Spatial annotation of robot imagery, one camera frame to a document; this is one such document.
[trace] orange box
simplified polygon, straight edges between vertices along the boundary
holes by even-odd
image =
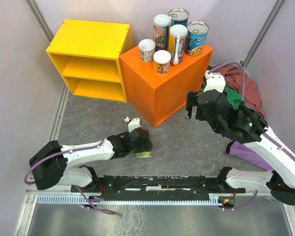
[[[155,128],[186,104],[188,91],[199,91],[213,48],[205,45],[201,55],[183,55],[179,65],[158,75],[153,63],[143,62],[139,47],[119,57],[128,101]]]

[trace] canister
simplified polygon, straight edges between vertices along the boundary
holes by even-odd
[[[152,39],[143,39],[139,42],[140,58],[144,62],[152,62],[155,53],[155,42]]]
[[[185,42],[185,52],[190,56],[198,56],[205,46],[208,25],[201,21],[193,21],[188,24],[188,34]]]
[[[154,71],[159,75],[164,75],[169,72],[171,54],[165,50],[159,50],[153,56]]]
[[[185,9],[176,8],[176,9],[170,10],[170,12],[168,13],[168,16],[172,19],[171,26],[179,24],[179,25],[184,25],[185,27],[187,27],[189,12],[186,11]]]
[[[187,33],[188,30],[184,25],[173,25],[170,28],[168,52],[171,54],[171,63],[174,65],[182,62],[183,47]]]
[[[154,18],[154,42],[155,50],[166,50],[168,43],[170,18],[167,15],[161,14]]]

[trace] white wall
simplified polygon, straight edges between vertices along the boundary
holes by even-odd
[[[13,235],[29,159],[48,141],[63,82],[24,0],[0,0],[0,236]]]
[[[153,18],[173,8],[209,25],[211,64],[243,60],[276,0],[36,0],[53,33],[66,18],[131,24],[135,46],[153,36]]]
[[[295,0],[286,1],[248,66],[265,118],[295,153]]]

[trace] yellow cabinet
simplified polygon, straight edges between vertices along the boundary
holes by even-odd
[[[126,102],[118,58],[131,48],[128,24],[67,19],[46,52],[73,95]]]

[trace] green cloth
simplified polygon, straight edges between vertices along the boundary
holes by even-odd
[[[206,84],[202,85],[200,92],[203,92]],[[241,102],[241,95],[235,91],[233,91],[228,85],[225,85],[224,90],[227,91],[227,100],[233,106],[234,110],[238,109],[238,106]]]

